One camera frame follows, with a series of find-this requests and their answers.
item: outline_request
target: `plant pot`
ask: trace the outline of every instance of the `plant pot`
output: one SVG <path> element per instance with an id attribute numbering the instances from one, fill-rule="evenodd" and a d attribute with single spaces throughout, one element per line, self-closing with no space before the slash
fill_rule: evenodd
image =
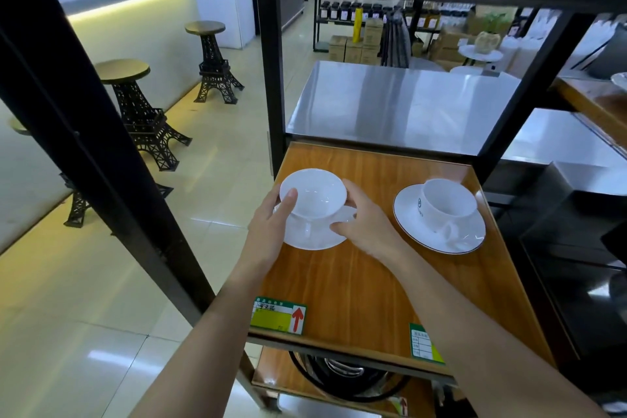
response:
<path id="1" fill-rule="evenodd" d="M 481 32 L 474 40 L 474 50 L 476 53 L 487 55 L 491 53 L 492 50 L 496 50 L 500 42 L 501 36 L 499 34 Z"/>

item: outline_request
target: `teacup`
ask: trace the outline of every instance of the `teacup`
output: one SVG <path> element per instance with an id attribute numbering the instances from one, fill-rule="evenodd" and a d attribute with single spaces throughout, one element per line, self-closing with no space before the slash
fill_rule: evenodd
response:
<path id="1" fill-rule="evenodd" d="M 463 238 L 465 220 L 476 209 L 474 195 L 446 178 L 427 180 L 418 197 L 418 214 L 427 228 L 441 234 L 446 242 Z"/>
<path id="2" fill-rule="evenodd" d="M 292 215 L 305 221 L 305 235 L 311 235 L 315 226 L 330 223 L 346 202 L 346 187 L 340 177 L 323 169 L 297 170 L 285 177 L 279 190 L 279 198 L 284 200 L 291 188 L 298 191 L 298 199 Z"/>

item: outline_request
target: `stainless steel table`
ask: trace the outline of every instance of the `stainless steel table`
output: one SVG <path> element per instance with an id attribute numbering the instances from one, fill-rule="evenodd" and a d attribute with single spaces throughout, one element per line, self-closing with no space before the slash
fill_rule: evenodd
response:
<path id="1" fill-rule="evenodd" d="M 433 153 L 475 156 L 520 80 L 319 61 L 286 132 Z M 624 166 L 571 113 L 536 109 L 506 159 Z"/>

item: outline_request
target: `green plant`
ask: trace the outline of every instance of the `green plant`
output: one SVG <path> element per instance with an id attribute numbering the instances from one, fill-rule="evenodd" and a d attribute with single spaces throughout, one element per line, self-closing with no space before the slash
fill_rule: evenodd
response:
<path id="1" fill-rule="evenodd" d="M 484 17 L 485 21 L 483 22 L 483 24 L 485 27 L 485 31 L 490 34 L 495 34 L 498 28 L 498 24 L 505 16 L 506 15 L 504 13 L 490 12 Z"/>

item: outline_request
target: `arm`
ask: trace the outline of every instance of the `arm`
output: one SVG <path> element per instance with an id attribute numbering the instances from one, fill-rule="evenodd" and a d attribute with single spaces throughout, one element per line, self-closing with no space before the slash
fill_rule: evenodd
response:
<path id="1" fill-rule="evenodd" d="M 272 213 L 277 185 L 255 211 L 239 260 L 214 302 L 145 392 L 131 416 L 221 417 L 244 350 L 255 296 L 277 259 L 294 189 Z"/>
<path id="2" fill-rule="evenodd" d="M 479 310 L 398 234 L 352 182 L 354 222 L 331 229 L 383 263 L 401 283 L 421 323 L 481 417 L 606 417 L 557 370 Z"/>

